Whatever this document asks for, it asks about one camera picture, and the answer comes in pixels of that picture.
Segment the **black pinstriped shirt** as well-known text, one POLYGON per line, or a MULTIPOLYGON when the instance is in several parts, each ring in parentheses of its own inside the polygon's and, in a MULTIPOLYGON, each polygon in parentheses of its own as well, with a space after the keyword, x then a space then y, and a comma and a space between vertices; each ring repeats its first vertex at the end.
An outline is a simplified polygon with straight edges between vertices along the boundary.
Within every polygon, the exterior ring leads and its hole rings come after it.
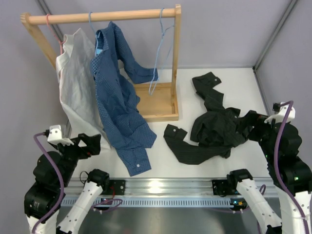
POLYGON ((187 132, 181 128, 167 125, 164 139, 180 163, 199 165, 204 161, 221 156, 228 158, 231 148, 247 141, 237 132, 237 120, 240 109, 223 106, 223 93, 214 87, 221 83, 221 79, 212 72, 192 79, 196 94, 204 100, 207 112, 199 116, 192 126, 191 141, 194 146, 184 141, 187 132))

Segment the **light blue wire hanger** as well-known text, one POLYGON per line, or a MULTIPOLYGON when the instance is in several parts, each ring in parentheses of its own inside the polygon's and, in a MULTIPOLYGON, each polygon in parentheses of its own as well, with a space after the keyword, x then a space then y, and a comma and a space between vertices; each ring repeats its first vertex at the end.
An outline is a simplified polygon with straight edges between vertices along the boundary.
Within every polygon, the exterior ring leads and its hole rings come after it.
POLYGON ((156 52, 156 59, 155 59, 154 68, 153 68, 153 78, 152 78, 152 80, 150 81, 150 84, 149 84, 148 93, 149 93, 150 96, 153 95, 153 93, 154 93, 154 91, 155 91, 155 89, 156 89, 156 86, 157 86, 157 84, 158 84, 158 82, 159 82, 159 74, 158 74, 158 71, 157 71, 158 58, 159 58, 160 50, 161 50, 161 47, 162 47, 162 45, 163 45, 163 41, 164 41, 166 32, 167 32, 169 29, 175 27, 174 25, 171 25, 171 26, 167 27, 166 29, 164 28, 163 23, 162 23, 163 11, 164 11, 164 8, 161 8, 161 10, 160 10, 160 15, 159 15, 159 23, 160 23, 160 30, 161 30, 161 39, 160 39, 160 43, 159 43, 159 46, 158 46, 157 52, 156 52))

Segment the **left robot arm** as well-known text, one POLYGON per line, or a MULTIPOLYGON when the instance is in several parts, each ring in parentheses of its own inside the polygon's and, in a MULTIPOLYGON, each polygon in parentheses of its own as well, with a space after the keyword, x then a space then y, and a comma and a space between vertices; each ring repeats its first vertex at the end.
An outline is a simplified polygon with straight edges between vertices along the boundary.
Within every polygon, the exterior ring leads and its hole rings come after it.
POLYGON ((99 195, 110 190, 109 174, 93 169, 88 173, 82 192, 68 216, 57 225, 61 202, 65 198, 73 172, 81 159, 99 155, 101 135, 79 134, 69 144, 52 144, 55 151, 47 152, 39 142, 39 136, 49 136, 50 131, 34 135, 34 141, 42 151, 33 171, 35 183, 24 197, 24 213, 32 234, 76 234, 99 195))

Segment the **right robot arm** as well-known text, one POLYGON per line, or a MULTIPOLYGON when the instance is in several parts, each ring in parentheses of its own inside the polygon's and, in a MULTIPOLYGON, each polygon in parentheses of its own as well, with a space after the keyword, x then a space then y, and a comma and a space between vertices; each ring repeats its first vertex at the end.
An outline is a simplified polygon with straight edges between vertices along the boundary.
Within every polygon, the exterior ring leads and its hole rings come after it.
POLYGON ((238 119, 237 131, 249 130, 258 142, 279 198, 281 215, 270 207, 246 169, 227 175, 227 189, 243 196, 263 234, 310 234, 312 171, 298 156, 302 138, 290 123, 266 122, 267 116, 249 111, 238 119))

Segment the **blue checkered shirt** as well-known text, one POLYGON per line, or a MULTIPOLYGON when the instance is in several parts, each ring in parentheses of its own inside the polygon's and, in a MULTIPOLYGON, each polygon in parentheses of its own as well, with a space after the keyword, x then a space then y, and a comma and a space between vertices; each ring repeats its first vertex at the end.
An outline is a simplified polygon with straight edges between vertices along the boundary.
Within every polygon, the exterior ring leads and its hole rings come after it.
POLYGON ((157 79, 154 68, 139 65, 122 33, 113 22, 97 30, 96 55, 90 70, 95 79, 96 100, 103 130, 130 176, 151 169, 146 152, 156 134, 137 109, 135 84, 157 79))

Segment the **white shirt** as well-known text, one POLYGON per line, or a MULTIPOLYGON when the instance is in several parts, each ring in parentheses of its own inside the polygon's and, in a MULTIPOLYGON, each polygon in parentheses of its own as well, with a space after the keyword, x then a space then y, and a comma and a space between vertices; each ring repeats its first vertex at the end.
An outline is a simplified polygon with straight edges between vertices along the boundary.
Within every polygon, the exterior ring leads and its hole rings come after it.
POLYGON ((80 28, 63 37, 63 53, 56 58, 59 100, 74 132, 88 136, 101 135, 101 148, 110 150, 96 100, 94 77, 90 62, 95 46, 80 28))

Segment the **blue hanger under blue shirt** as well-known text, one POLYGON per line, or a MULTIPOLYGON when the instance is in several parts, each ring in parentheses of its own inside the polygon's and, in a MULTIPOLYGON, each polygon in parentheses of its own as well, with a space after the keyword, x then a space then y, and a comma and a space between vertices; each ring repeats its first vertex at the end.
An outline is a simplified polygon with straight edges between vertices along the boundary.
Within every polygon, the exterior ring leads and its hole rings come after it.
POLYGON ((98 52, 98 36, 97 36, 97 33, 96 33, 96 31, 95 31, 95 29, 93 27, 92 21, 91 21, 91 14, 92 14, 92 12, 90 11, 89 14, 88 14, 88 22, 89 22, 89 25, 90 25, 90 27, 91 27, 94 35, 95 35, 95 39, 96 39, 95 56, 97 56, 99 54, 99 52, 98 52))

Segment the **wooden clothes rack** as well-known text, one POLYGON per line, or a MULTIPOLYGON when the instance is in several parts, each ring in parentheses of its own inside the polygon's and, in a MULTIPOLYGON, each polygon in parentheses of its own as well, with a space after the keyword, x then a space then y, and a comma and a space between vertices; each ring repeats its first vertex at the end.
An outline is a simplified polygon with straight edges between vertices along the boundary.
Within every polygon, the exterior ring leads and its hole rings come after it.
POLYGON ((148 122, 177 121, 179 119, 176 80, 181 29, 181 6, 175 8, 114 11, 99 13, 31 16, 22 13, 20 21, 35 40, 52 67, 56 66, 56 53, 39 25, 83 23, 88 21, 117 21, 174 18, 173 64, 171 82, 158 83, 153 94, 148 94, 148 84, 134 85, 136 94, 140 97, 138 110, 148 122))

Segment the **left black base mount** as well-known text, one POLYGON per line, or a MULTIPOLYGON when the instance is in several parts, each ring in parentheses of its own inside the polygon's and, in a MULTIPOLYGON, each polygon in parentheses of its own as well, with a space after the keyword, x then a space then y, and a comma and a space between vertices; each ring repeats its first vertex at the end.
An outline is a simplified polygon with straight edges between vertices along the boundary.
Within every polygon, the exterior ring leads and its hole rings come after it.
POLYGON ((107 195, 124 195, 126 181, 123 179, 111 179, 109 182, 107 195))

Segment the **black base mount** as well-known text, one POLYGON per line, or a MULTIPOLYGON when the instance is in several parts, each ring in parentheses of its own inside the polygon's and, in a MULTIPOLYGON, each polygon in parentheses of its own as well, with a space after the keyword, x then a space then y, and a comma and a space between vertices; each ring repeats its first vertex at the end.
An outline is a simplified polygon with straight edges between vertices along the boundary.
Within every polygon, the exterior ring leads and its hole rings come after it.
POLYGON ((111 179, 109 182, 107 195, 124 195, 126 181, 123 179, 111 179))
POLYGON ((225 197, 228 195, 240 195, 236 190, 233 182, 228 181, 227 179, 214 179, 212 180, 212 187, 214 195, 220 197, 225 197))

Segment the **aluminium mounting rail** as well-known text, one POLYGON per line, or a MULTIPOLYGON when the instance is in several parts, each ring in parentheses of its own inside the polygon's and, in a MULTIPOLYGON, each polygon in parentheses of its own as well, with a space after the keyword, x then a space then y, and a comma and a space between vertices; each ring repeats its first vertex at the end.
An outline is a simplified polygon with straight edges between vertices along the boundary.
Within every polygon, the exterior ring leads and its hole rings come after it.
POLYGON ((120 178, 125 194, 116 197, 212 197, 212 180, 225 178, 120 178))

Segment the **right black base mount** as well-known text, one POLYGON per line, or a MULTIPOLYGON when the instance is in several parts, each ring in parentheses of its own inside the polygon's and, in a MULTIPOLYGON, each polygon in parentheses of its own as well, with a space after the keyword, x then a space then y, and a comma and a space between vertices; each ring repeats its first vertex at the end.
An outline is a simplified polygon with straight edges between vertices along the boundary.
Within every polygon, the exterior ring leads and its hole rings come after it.
POLYGON ((227 179, 214 179, 212 180, 212 187, 214 195, 220 197, 225 197, 228 195, 240 195, 236 190, 233 182, 228 181, 227 179))

